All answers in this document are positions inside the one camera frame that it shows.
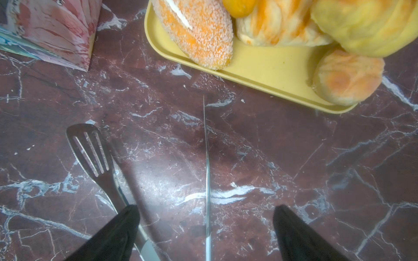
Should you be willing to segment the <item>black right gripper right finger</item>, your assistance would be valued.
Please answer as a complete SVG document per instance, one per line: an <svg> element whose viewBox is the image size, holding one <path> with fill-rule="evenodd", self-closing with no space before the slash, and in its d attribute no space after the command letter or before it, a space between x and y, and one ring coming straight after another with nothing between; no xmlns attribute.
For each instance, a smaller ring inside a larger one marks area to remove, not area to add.
<svg viewBox="0 0 418 261"><path fill-rule="evenodd" d="M273 226L284 261L347 261L288 206L275 207Z"/></svg>

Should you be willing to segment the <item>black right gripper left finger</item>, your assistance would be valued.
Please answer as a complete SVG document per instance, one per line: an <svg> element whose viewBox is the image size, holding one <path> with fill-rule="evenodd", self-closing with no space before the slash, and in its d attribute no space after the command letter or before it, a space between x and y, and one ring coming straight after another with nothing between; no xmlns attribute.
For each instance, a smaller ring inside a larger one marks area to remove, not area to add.
<svg viewBox="0 0 418 261"><path fill-rule="evenodd" d="M67 261L128 261L140 223L137 206L128 205Z"/></svg>

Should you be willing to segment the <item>floral paper bag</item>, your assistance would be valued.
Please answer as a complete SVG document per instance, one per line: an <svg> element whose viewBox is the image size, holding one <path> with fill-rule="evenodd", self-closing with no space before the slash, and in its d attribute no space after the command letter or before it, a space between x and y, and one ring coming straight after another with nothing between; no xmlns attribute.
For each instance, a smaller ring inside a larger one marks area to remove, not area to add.
<svg viewBox="0 0 418 261"><path fill-rule="evenodd" d="M88 71L101 1L1 1L1 50Z"/></svg>

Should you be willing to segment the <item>yellow smooth bread roll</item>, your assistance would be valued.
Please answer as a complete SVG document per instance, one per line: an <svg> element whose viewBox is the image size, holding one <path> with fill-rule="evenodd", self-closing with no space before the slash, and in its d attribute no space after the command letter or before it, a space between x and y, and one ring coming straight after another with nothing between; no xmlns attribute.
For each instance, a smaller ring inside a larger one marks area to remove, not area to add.
<svg viewBox="0 0 418 261"><path fill-rule="evenodd" d="M311 18L347 52L384 58L418 37L417 1L314 1Z"/></svg>

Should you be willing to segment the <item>long striped bread loaf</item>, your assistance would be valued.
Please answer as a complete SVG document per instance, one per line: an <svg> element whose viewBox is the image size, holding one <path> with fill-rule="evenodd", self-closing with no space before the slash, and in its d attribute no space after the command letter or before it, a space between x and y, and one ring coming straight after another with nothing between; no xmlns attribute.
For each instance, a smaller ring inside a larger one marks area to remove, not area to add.
<svg viewBox="0 0 418 261"><path fill-rule="evenodd" d="M237 37L249 46L323 46L333 39L311 19L309 0L259 1L236 19Z"/></svg>

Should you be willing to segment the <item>orange crumbed bread loaf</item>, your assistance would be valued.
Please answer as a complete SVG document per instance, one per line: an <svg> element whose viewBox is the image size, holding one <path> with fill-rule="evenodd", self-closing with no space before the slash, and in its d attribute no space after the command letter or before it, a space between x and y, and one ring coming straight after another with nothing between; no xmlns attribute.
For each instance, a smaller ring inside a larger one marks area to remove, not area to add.
<svg viewBox="0 0 418 261"><path fill-rule="evenodd" d="M211 70L233 58L233 24L221 1L152 1L164 30L196 64Z"/></svg>

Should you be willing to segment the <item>small knotted bread roll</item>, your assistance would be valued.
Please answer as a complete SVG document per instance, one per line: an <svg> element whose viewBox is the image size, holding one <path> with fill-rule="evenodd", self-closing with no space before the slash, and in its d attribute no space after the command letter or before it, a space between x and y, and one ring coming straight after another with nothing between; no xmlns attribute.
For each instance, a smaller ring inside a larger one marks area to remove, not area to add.
<svg viewBox="0 0 418 261"><path fill-rule="evenodd" d="M250 15L257 2L257 0L222 0L225 9L234 18Z"/></svg>

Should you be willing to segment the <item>round flat bun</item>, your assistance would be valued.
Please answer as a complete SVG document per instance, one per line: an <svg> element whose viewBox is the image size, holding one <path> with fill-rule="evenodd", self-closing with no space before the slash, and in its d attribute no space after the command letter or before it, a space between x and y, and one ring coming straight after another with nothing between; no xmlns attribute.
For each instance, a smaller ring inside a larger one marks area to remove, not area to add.
<svg viewBox="0 0 418 261"><path fill-rule="evenodd" d="M329 50L317 64L312 89L329 103L351 106L369 98L381 85L385 61Z"/></svg>

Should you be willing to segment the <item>yellow plastic tray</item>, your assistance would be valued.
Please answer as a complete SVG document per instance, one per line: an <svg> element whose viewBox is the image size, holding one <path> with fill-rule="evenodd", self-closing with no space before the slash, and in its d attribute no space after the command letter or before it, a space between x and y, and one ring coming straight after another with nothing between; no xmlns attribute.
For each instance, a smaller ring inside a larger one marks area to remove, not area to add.
<svg viewBox="0 0 418 261"><path fill-rule="evenodd" d="M322 112L342 114L354 108L335 105L311 88L315 68L331 45L251 47L234 38L234 55L224 70L206 69L190 60L172 41L149 3L144 21L152 48L162 57L214 76L277 96Z"/></svg>

